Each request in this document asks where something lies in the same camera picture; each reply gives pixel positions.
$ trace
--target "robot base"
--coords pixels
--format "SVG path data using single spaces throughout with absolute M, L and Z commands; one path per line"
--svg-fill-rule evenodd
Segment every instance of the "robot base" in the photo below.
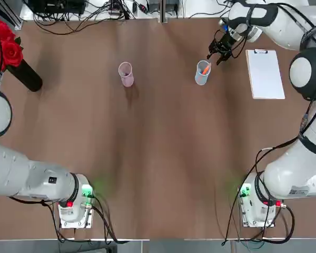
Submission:
M 72 207 L 61 207 L 58 205 L 58 213 L 62 228 L 91 228 L 93 223 L 92 198 L 93 189 L 89 185 L 87 178 L 81 174 L 76 174 L 78 178 L 78 194 Z
M 255 176 L 256 173 L 250 174 L 241 187 L 239 193 L 240 213 L 244 227 L 263 228 L 268 206 L 262 203 L 255 193 Z M 269 207 L 266 227 L 272 223 L 275 213 L 276 207 Z

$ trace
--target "pink cup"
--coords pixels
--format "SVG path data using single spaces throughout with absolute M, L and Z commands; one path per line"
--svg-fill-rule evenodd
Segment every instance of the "pink cup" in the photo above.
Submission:
M 130 87 L 133 82 L 132 66 L 129 62 L 123 62 L 118 68 L 118 73 L 121 76 L 122 83 L 125 87 Z

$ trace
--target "floor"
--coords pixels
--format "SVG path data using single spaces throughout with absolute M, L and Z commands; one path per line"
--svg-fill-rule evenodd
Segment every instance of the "floor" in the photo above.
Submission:
M 116 253 L 249 253 L 256 251 L 256 247 L 244 246 L 234 242 L 233 250 L 228 242 L 224 247 L 221 240 L 153 240 L 153 241 L 133 241 L 125 245 L 119 245 L 113 251 Z M 0 241 L 0 253 L 105 253 L 102 247 L 103 242 L 94 242 L 93 245 L 82 245 L 66 243 L 61 245 L 60 251 L 56 240 L 27 240 L 27 241 Z M 284 245 L 265 244 L 257 250 L 262 253 L 316 253 L 316 239 L 292 239 Z

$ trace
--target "black connector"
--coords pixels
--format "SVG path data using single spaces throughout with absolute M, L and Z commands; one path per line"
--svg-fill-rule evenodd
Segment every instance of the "black connector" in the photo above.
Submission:
M 143 13 L 145 13 L 145 14 L 149 13 L 149 11 L 148 11 L 147 8 L 145 7 L 145 5 L 138 4 L 138 7 L 139 7 L 139 9 L 140 9 Z

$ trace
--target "orange marker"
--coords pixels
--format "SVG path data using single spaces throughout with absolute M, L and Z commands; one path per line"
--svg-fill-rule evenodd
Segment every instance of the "orange marker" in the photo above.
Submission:
M 210 69 L 212 63 L 209 63 L 208 66 L 205 68 L 204 72 L 202 72 L 203 75 L 207 73 L 207 71 Z

